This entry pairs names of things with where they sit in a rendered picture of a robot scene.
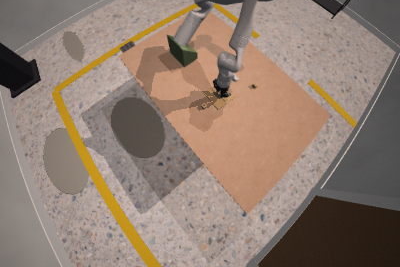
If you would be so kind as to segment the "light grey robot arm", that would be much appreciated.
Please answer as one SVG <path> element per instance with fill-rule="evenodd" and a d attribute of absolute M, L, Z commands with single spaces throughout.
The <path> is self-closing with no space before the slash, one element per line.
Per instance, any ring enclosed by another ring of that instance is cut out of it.
<path fill-rule="evenodd" d="M 199 11 L 190 10 L 173 37 L 175 42 L 186 47 L 215 3 L 230 5 L 243 2 L 237 25 L 229 41 L 229 46 L 236 52 L 236 55 L 224 51 L 219 54 L 217 59 L 219 74 L 216 82 L 221 88 L 229 87 L 231 81 L 238 81 L 238 77 L 234 73 L 241 68 L 243 53 L 252 35 L 257 1 L 268 2 L 272 0 L 194 0 L 195 4 L 203 9 Z"/>

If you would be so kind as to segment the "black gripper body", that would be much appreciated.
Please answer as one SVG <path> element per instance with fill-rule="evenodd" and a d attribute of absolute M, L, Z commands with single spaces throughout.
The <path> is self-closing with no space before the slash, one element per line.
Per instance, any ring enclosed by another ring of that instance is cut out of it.
<path fill-rule="evenodd" d="M 217 82 L 216 82 L 216 87 L 217 87 L 219 90 L 222 90 L 223 93 L 227 93 L 228 88 L 229 88 L 229 87 L 227 87 L 227 88 L 221 88 L 221 87 L 219 87 L 219 86 L 217 85 Z"/>

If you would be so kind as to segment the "tan square mat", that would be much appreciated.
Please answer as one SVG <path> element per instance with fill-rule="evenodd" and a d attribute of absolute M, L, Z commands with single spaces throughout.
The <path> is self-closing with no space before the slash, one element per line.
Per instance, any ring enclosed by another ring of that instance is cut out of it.
<path fill-rule="evenodd" d="M 228 90 L 229 93 L 231 93 Z M 231 101 L 233 98 L 235 98 L 235 96 L 231 93 L 231 95 L 229 97 L 222 97 L 220 98 L 217 94 L 216 94 L 216 89 L 214 88 L 214 86 L 212 88 L 210 88 L 209 90 L 207 90 L 204 95 L 213 103 L 213 105 L 219 110 L 220 108 L 222 108 L 224 105 L 226 105 L 229 101 Z"/>

